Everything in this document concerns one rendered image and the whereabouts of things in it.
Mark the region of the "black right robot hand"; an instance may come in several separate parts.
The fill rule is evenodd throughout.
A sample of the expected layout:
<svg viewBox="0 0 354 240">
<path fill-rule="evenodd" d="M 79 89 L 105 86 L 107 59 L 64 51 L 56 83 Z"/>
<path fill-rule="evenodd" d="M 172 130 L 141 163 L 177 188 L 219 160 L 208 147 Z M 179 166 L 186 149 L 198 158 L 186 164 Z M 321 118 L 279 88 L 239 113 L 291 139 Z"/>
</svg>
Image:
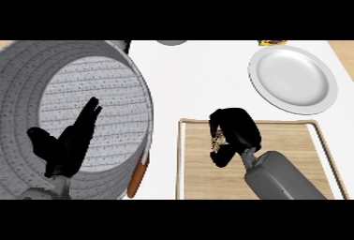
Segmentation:
<svg viewBox="0 0 354 240">
<path fill-rule="evenodd" d="M 256 153 L 262 148 L 262 135 L 256 121 L 242 108 L 219 109 L 210 115 L 210 136 L 222 129 L 228 143 L 217 153 L 210 152 L 210 158 L 217 167 L 229 165 L 233 156 L 248 152 Z"/>
</svg>

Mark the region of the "yellow and red packet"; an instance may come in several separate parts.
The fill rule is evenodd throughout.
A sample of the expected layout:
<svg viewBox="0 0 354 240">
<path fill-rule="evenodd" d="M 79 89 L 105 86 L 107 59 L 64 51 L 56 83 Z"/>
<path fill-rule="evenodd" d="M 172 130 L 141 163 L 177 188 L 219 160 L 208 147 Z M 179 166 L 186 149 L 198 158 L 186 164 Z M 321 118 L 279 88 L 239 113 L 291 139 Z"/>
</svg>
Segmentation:
<svg viewBox="0 0 354 240">
<path fill-rule="evenodd" d="M 260 40 L 259 46 L 276 46 L 276 45 L 287 45 L 288 40 Z"/>
</svg>

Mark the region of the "pale wooden tray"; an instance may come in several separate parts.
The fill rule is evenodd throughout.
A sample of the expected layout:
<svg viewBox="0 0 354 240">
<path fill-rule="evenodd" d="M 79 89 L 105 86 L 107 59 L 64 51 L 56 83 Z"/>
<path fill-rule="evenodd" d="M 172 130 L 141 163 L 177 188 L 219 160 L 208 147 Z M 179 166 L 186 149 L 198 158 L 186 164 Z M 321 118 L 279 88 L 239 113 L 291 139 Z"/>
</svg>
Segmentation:
<svg viewBox="0 0 354 240">
<path fill-rule="evenodd" d="M 340 170 L 315 120 L 256 122 L 262 133 L 262 152 L 279 151 L 331 200 L 350 195 Z M 179 122 L 177 184 L 179 200 L 253 200 L 256 194 L 244 180 L 241 157 L 225 168 L 211 162 L 211 129 L 207 120 Z"/>
</svg>

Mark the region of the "white round plate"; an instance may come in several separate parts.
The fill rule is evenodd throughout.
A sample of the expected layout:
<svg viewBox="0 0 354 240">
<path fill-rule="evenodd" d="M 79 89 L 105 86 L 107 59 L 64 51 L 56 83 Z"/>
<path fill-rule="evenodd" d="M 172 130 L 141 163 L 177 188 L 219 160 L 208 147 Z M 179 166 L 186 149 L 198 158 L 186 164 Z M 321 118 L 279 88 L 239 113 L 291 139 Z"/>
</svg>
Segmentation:
<svg viewBox="0 0 354 240">
<path fill-rule="evenodd" d="M 313 115 L 334 106 L 340 95 L 335 75 L 319 57 L 301 48 L 260 49 L 248 73 L 257 93 L 288 113 Z"/>
</svg>

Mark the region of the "grey round object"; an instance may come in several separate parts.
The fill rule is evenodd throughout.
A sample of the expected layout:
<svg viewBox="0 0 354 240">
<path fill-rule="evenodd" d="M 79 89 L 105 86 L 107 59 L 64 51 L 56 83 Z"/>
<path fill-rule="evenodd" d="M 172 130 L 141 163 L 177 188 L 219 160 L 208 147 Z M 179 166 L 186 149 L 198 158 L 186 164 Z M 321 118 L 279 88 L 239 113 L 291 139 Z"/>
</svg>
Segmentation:
<svg viewBox="0 0 354 240">
<path fill-rule="evenodd" d="M 186 43 L 186 40 L 157 40 L 166 46 L 177 46 Z"/>
</svg>

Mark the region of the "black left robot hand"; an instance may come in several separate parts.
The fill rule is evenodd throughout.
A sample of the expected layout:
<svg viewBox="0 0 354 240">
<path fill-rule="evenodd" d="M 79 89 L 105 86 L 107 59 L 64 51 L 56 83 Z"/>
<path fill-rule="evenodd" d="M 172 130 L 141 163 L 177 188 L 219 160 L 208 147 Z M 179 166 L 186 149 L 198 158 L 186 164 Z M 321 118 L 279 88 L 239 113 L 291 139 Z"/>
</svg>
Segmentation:
<svg viewBox="0 0 354 240">
<path fill-rule="evenodd" d="M 99 99 L 92 97 L 76 123 L 65 128 L 58 138 L 40 127 L 28 129 L 33 152 L 48 162 L 45 172 L 48 178 L 58 175 L 73 177 L 79 173 L 95 135 L 101 110 Z"/>
</svg>

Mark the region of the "large grey speckled pot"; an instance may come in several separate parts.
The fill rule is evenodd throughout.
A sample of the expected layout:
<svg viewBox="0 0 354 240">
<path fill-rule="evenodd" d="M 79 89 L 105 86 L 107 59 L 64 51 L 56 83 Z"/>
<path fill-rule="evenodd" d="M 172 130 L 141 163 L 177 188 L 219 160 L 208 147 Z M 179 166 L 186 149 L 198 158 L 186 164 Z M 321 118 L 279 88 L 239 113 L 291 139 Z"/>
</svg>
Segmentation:
<svg viewBox="0 0 354 240">
<path fill-rule="evenodd" d="M 154 129 L 149 89 L 129 55 L 111 40 L 14 40 L 0 48 L 0 200 L 55 186 L 27 131 L 59 136 L 92 98 L 102 111 L 71 197 L 114 200 L 148 161 Z"/>
</svg>

